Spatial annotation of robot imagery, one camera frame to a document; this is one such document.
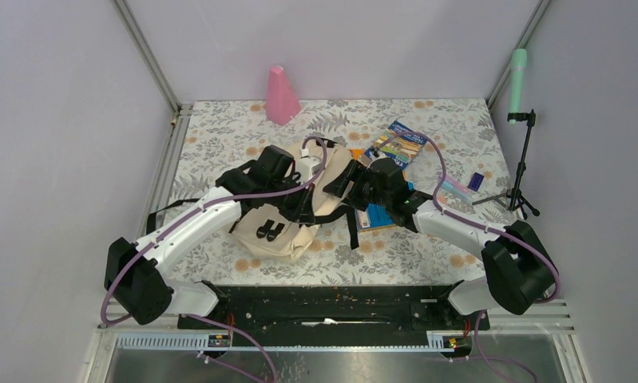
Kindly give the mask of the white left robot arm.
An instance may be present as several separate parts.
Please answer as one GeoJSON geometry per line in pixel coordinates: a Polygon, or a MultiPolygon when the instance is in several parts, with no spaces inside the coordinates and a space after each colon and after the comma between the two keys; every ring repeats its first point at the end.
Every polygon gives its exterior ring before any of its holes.
{"type": "Polygon", "coordinates": [[[207,327],[223,325],[228,308],[210,287],[172,280],[168,273],[252,209],[288,207],[291,198],[311,190],[325,167],[324,156],[295,159],[277,147],[266,148],[258,159],[224,172],[215,187],[163,227],[134,242],[117,239],[108,250],[102,322],[115,326],[133,319],[146,325],[163,314],[195,314],[207,327]]]}

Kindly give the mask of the dark blue treehouse book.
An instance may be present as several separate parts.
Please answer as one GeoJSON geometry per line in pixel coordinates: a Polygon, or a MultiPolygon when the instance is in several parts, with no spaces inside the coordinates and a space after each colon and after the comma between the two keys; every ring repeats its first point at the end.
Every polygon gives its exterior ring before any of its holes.
{"type": "Polygon", "coordinates": [[[405,171],[427,143],[425,137],[415,135],[412,129],[396,120],[359,156],[359,160],[370,165],[375,160],[391,158],[405,171]]]}

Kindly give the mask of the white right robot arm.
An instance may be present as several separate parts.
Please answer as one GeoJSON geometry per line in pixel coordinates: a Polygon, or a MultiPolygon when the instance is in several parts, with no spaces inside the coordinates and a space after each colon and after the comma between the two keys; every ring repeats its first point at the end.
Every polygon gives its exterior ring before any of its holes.
{"type": "Polygon", "coordinates": [[[470,314],[498,307],[521,315],[545,301],[545,292],[560,281],[527,222],[517,219],[499,227],[443,207],[433,195],[411,187],[392,159],[368,167],[351,160],[322,190],[356,210],[371,204],[383,207],[396,225],[442,239],[482,261],[484,276],[459,282],[439,305],[438,318],[445,327],[457,329],[470,314]]]}

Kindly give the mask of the beige canvas backpack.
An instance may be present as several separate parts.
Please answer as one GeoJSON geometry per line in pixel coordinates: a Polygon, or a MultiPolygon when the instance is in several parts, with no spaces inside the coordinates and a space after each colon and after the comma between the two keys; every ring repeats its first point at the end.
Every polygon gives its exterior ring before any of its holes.
{"type": "Polygon", "coordinates": [[[325,138],[309,137],[288,149],[269,145],[224,172],[175,219],[148,227],[132,248],[168,267],[227,228],[255,255],[296,259],[319,226],[344,215],[355,219],[368,207],[368,195],[348,195],[365,169],[350,149],[325,138]]]}

